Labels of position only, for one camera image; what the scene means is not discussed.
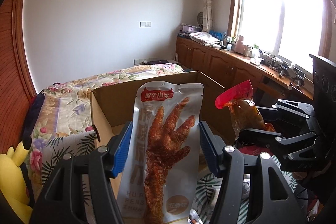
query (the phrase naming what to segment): white wall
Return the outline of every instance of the white wall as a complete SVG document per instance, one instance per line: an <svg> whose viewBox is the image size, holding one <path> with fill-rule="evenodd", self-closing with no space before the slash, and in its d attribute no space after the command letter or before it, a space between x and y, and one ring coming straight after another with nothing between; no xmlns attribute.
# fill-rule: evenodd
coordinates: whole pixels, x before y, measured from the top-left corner
<svg viewBox="0 0 336 224"><path fill-rule="evenodd" d="M24 40L39 92L127 68L133 59L170 59L181 22L196 24L202 0L25 0ZM151 21L151 28L140 28Z"/></svg>
<svg viewBox="0 0 336 224"><path fill-rule="evenodd" d="M25 35L25 25L24 25L24 17L25 17L25 3L26 3L26 0L23 0L23 10L22 10L22 35L23 35L23 44L24 44L24 48L25 48L25 54L26 54L26 61L27 61L27 65L28 65L28 70L30 73L32 73L32 69L31 69L31 66L30 66L30 63L29 63L29 59L28 59L28 55L27 55L27 43L26 43L26 35ZM31 81L33 82L33 86L35 88L35 90L37 91L37 88L36 88L36 84L35 84L35 80L34 78L31 76Z"/></svg>

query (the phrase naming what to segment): floral bedspread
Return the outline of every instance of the floral bedspread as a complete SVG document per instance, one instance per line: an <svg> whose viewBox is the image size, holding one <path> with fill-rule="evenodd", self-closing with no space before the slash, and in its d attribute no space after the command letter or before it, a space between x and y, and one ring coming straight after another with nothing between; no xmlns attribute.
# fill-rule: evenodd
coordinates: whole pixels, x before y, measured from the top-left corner
<svg viewBox="0 0 336 224"><path fill-rule="evenodd" d="M93 128L91 124L90 92L93 89L176 73L183 73L183 70L175 64L140 65L52 85L44 89L45 100L31 133L31 148L25 160L35 199L54 167L49 161L43 160L43 154L51 154L51 160L53 158L58 160L63 154L69 152L66 151L66 148L55 150L55 147L63 142L64 137L80 134L83 137L79 140L83 141L95 137L91 133ZM86 142L86 146L78 147L76 154L84 155L90 152L90 148L92 148L90 141Z"/></svg>

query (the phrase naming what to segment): bed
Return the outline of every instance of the bed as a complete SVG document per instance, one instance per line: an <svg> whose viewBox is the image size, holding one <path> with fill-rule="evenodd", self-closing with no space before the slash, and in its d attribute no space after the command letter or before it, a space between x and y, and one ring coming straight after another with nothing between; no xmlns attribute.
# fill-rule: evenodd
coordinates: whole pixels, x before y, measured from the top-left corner
<svg viewBox="0 0 336 224"><path fill-rule="evenodd" d="M175 64L140 65L44 89L44 101L30 133L31 147L25 160L35 200L65 153L85 155L95 148L90 110L93 89L183 72Z"/></svg>

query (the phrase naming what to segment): cardboard box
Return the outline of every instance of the cardboard box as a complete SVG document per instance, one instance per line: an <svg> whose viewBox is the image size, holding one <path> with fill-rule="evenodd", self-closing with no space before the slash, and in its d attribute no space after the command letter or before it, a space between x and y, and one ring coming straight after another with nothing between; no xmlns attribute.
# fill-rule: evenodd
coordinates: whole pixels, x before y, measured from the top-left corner
<svg viewBox="0 0 336 224"><path fill-rule="evenodd" d="M96 147L107 145L111 137L118 135L127 121L133 120L134 101L137 90L151 81L166 81L172 84L202 83L204 85L200 121L206 121L212 132L220 135L224 142L233 144L235 133L228 108L217 109L216 98L225 88L199 71L164 75L144 80L134 80L117 85L103 86L91 92L92 126L97 133ZM117 196L121 176L111 180Z"/></svg>

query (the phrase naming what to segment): red snack package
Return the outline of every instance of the red snack package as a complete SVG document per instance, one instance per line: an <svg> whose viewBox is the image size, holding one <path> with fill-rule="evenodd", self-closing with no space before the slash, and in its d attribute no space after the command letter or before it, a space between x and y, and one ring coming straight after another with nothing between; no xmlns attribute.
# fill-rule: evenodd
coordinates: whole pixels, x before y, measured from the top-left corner
<svg viewBox="0 0 336 224"><path fill-rule="evenodd" d="M187 223L197 186L202 95L198 83L153 81L138 89L117 196L123 218Z"/></svg>
<svg viewBox="0 0 336 224"><path fill-rule="evenodd" d="M229 107L236 139L238 139L239 132L245 128L275 131L271 124L265 124L252 95L253 88L250 80L247 80L225 91L215 101L218 109Z"/></svg>

